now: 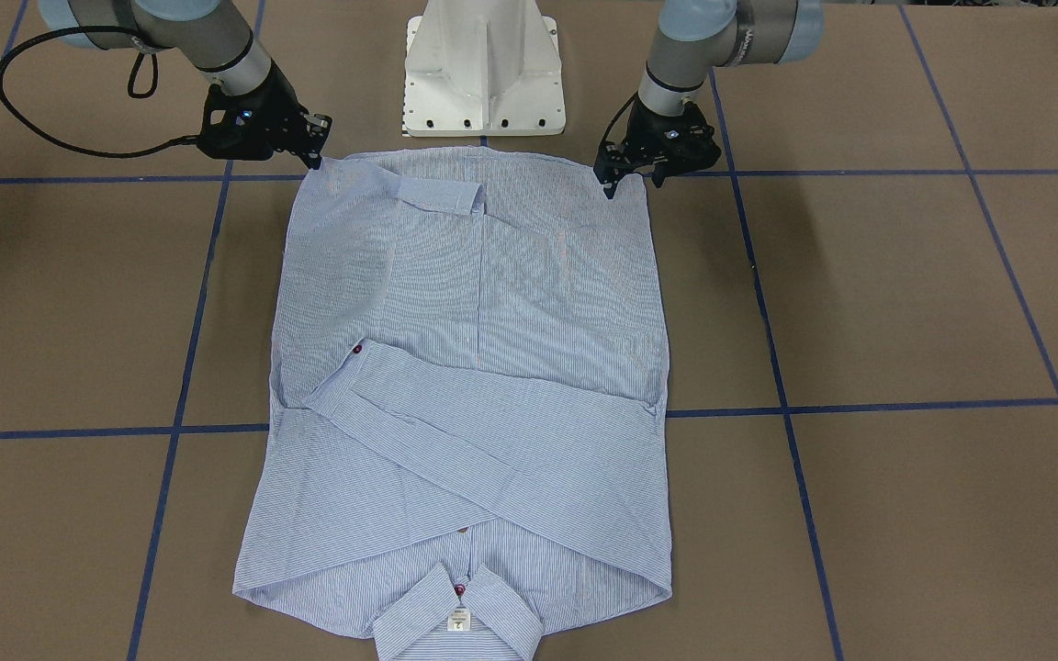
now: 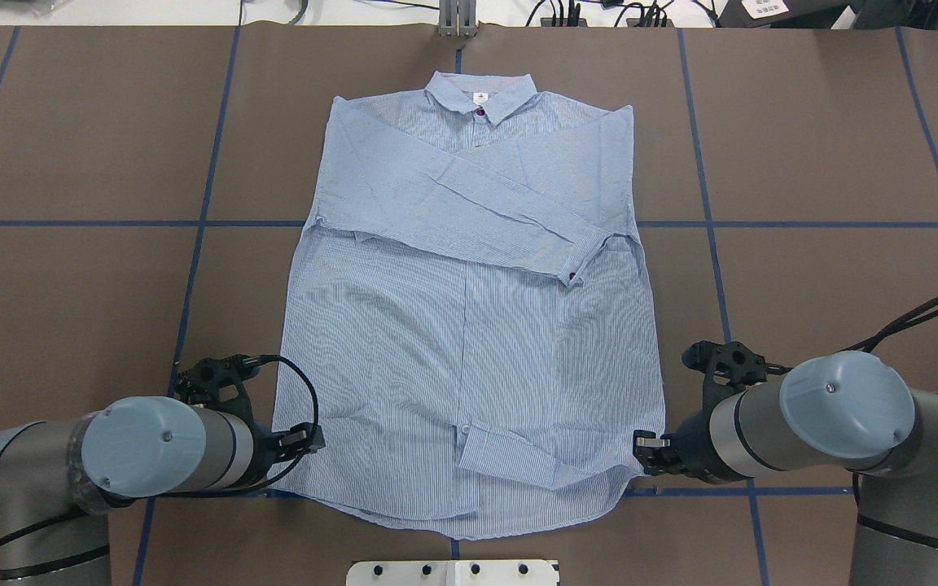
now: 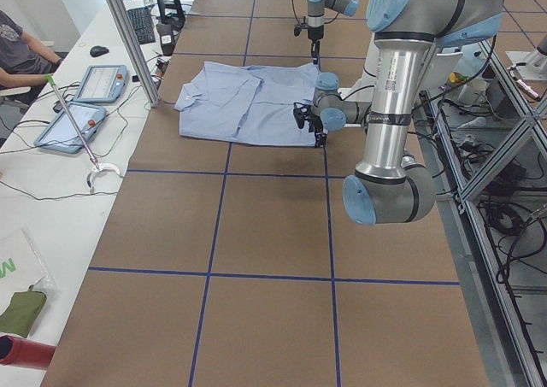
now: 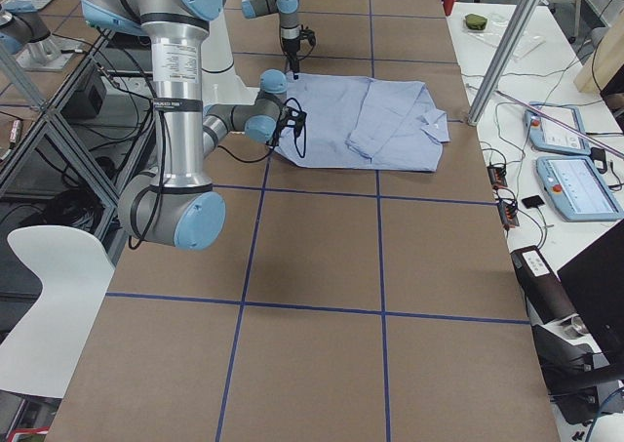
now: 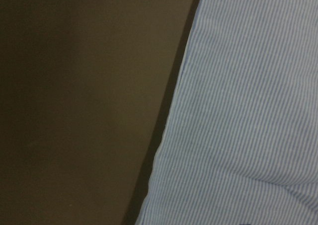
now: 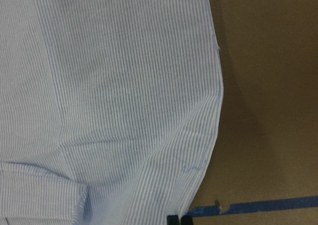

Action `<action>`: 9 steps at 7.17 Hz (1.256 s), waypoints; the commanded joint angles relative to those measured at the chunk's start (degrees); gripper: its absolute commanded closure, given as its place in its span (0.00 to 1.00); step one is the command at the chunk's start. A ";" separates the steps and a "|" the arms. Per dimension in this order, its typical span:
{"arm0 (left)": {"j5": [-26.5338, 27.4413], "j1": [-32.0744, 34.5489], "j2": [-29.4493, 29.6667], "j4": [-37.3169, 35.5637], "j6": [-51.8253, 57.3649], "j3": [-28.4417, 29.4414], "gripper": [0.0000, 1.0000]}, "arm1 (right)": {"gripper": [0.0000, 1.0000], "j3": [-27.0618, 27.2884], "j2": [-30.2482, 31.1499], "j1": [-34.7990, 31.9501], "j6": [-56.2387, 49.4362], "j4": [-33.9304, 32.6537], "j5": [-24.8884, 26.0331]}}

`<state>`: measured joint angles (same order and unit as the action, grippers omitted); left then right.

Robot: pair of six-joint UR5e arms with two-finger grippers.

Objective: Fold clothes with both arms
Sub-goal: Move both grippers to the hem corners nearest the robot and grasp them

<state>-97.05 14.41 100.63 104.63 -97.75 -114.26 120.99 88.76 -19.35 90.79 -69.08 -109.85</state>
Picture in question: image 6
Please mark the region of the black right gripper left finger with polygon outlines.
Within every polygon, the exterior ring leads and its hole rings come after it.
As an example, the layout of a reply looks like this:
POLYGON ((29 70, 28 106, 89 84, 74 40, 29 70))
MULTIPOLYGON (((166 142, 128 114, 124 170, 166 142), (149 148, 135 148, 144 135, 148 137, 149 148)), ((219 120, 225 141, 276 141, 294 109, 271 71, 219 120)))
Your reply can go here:
POLYGON ((169 215, 166 217, 167 225, 179 225, 178 215, 169 215))

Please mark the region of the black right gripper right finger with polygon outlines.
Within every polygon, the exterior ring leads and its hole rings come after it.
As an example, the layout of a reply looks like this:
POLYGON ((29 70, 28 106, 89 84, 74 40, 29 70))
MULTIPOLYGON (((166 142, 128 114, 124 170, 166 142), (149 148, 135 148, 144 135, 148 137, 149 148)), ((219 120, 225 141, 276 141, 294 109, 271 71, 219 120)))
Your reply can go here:
POLYGON ((181 225, 193 225, 193 219, 189 215, 184 215, 181 218, 181 225))

